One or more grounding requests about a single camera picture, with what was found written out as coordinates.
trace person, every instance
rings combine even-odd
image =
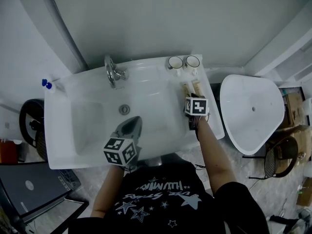
[[[71,222],[69,234],[197,231],[268,234],[266,218],[231,164],[204,117],[197,137],[214,197],[206,193],[193,164],[163,156],[161,166],[142,166],[124,177],[112,166],[90,218]]]

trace metal drain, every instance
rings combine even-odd
[[[123,104],[119,107],[119,112],[122,114],[122,115],[127,115],[130,113],[130,107],[126,104]]]

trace black t-shirt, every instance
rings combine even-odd
[[[69,234],[196,231],[268,234],[266,219],[246,186],[231,182],[214,198],[192,164],[142,167],[125,176],[114,206],[102,218],[80,218]]]

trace sink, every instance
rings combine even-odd
[[[202,62],[202,56],[196,55]],[[136,60],[117,64],[127,68],[129,78],[117,81],[112,89],[105,67],[71,75],[57,81],[67,96],[45,94],[45,136],[52,169],[71,169],[107,165],[102,151],[105,140],[116,127],[134,116],[143,121],[138,145],[139,159],[185,150],[199,145],[195,133],[188,130],[183,114],[185,96],[181,88],[200,80],[209,99],[209,124],[217,138],[224,137],[215,99],[204,69],[196,77],[182,71],[175,77],[167,71],[167,58]],[[127,105],[128,114],[120,113]]]
[[[255,154],[284,119],[284,101],[278,87],[265,78],[229,75],[220,90],[226,131],[245,155]]]

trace cup rim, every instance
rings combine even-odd
[[[177,58],[179,58],[180,60],[181,60],[181,66],[180,67],[178,67],[178,68],[175,68],[175,67],[173,67],[173,66],[171,66],[171,64],[169,63],[169,61],[170,61],[170,59],[171,59],[172,57],[170,57],[169,59],[168,59],[168,64],[169,64],[169,66],[170,67],[172,67],[172,68],[174,68],[174,69],[179,69],[179,68],[182,68],[183,67],[183,61],[182,61],[182,59],[180,58],[180,57],[177,57]]]
[[[197,66],[192,66],[191,64],[189,64],[188,62],[187,62],[187,58],[188,57],[195,57],[197,60],[198,60],[198,65]],[[185,60],[185,62],[188,64],[188,65],[190,65],[191,67],[193,67],[193,68],[197,68],[199,65],[200,65],[200,61],[199,61],[199,59],[196,57],[196,56],[188,56],[188,57],[186,57],[186,60]]]

